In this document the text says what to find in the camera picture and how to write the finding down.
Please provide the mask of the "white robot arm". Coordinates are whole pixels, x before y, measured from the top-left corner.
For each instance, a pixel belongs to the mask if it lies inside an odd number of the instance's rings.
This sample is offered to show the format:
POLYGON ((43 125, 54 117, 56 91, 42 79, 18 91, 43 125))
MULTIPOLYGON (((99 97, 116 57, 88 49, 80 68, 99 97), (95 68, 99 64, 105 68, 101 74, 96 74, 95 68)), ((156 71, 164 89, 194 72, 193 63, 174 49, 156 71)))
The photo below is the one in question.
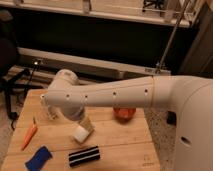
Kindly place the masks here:
POLYGON ((43 101, 68 115, 74 107, 165 108, 176 114, 174 171, 213 171, 213 79, 187 75, 146 76, 78 85, 63 69, 43 101))

